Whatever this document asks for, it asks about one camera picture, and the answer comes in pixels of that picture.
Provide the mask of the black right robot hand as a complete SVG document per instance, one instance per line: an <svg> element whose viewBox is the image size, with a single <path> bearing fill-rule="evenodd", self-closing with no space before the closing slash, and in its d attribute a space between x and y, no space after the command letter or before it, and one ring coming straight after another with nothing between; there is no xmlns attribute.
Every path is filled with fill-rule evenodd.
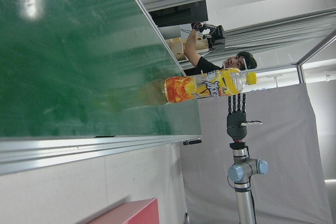
<svg viewBox="0 0 336 224"><path fill-rule="evenodd" d="M247 135L247 126L262 125L261 121L247 121L246 94L228 97L227 134L233 141L241 141Z"/></svg>

